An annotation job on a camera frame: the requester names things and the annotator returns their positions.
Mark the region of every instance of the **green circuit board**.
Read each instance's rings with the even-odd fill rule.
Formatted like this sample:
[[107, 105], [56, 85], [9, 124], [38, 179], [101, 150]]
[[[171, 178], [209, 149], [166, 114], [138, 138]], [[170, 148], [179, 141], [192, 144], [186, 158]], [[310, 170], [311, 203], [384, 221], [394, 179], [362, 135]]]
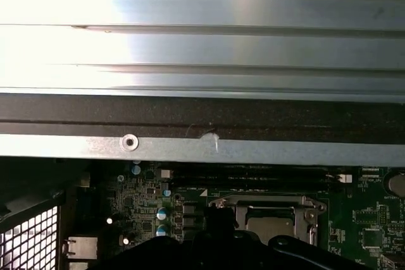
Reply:
[[[182, 240], [188, 227], [203, 228], [202, 210], [208, 202], [232, 193], [255, 195], [285, 195], [266, 190], [248, 191], [233, 188], [178, 187], [171, 188], [168, 179], [161, 178], [160, 163], [120, 163], [120, 168], [104, 171], [103, 204], [110, 213], [125, 214], [120, 221], [123, 233], [134, 231], [136, 238], [125, 246], [116, 242], [120, 252], [154, 237], [164, 226], [166, 234]], [[365, 264], [373, 269], [386, 269], [382, 254], [404, 251], [403, 200], [389, 194], [384, 179], [390, 168], [351, 168], [350, 180], [339, 192], [294, 192], [327, 205], [318, 217], [318, 246], [335, 254]], [[160, 220], [157, 212], [165, 208], [167, 217]], [[188, 219], [186, 213], [193, 213]]]

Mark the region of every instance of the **cpu socket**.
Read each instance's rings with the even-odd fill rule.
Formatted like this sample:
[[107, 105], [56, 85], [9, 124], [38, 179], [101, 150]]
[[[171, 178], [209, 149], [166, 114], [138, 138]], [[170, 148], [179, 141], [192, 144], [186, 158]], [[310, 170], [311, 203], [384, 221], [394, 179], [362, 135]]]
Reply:
[[317, 244], [318, 216], [327, 205], [309, 197], [287, 195], [227, 195], [209, 203], [234, 209], [237, 230], [254, 232], [267, 245], [277, 235]]

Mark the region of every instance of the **metal rail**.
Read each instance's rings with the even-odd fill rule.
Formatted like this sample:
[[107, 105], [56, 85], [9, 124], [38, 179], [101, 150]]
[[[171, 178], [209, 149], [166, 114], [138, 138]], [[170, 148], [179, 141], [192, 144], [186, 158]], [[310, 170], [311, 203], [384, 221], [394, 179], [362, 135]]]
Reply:
[[405, 0], [0, 5], [0, 92], [405, 102]]

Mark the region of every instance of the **electrolytic capacitor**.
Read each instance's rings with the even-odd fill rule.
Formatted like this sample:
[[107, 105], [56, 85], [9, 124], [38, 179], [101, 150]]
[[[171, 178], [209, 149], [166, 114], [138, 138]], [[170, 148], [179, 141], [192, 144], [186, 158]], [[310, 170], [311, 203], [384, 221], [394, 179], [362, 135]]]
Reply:
[[119, 221], [121, 219], [123, 219], [123, 216], [119, 213], [115, 213], [115, 214], [111, 215], [110, 217], [108, 217], [106, 222], [107, 222], [107, 224], [113, 224], [116, 221]]
[[158, 213], [156, 213], [156, 217], [158, 218], [158, 220], [160, 221], [164, 221], [168, 216], [168, 211], [166, 208], [160, 208], [158, 210]]
[[168, 231], [168, 227], [165, 224], [161, 224], [158, 226], [158, 229], [156, 229], [156, 236], [166, 236]]
[[122, 242], [124, 245], [129, 245], [131, 242], [135, 240], [135, 233], [131, 232], [124, 236]]
[[134, 164], [132, 167], [131, 167], [131, 173], [133, 174], [133, 175], [140, 175], [140, 172], [141, 172], [142, 170], [141, 170], [141, 168], [140, 168], [140, 166], [138, 166], [137, 164]]

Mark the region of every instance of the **motherboard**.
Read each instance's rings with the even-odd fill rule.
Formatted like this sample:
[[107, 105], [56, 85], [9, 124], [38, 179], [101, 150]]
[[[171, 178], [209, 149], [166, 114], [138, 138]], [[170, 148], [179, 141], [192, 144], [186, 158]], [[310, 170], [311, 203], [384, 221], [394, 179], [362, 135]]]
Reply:
[[191, 239], [214, 204], [263, 243], [291, 235], [373, 269], [405, 264], [400, 169], [110, 162], [92, 187], [111, 255], [154, 236]]

